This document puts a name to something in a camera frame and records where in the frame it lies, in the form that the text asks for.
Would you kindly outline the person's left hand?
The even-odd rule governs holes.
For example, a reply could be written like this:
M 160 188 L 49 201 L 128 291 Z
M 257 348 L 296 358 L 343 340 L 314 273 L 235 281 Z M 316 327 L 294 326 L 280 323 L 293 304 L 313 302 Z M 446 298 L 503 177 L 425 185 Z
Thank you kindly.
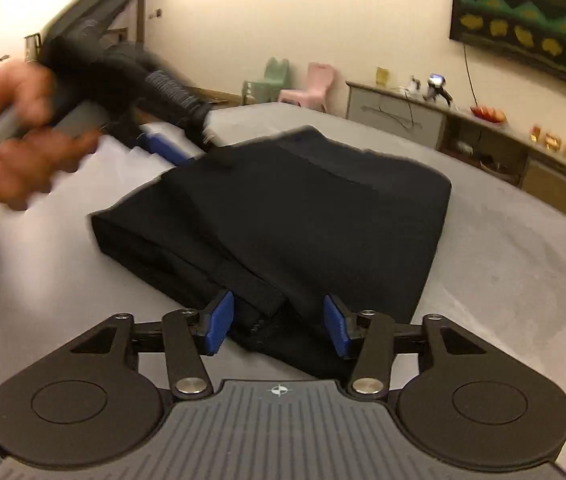
M 51 126 L 55 82 L 52 73 L 35 62 L 10 60 L 0 64 L 0 116 L 16 115 L 18 138 L 0 144 L 0 204 L 24 211 L 36 194 L 48 194 L 56 174 L 71 174 L 96 152 L 98 130 L 75 138 Z

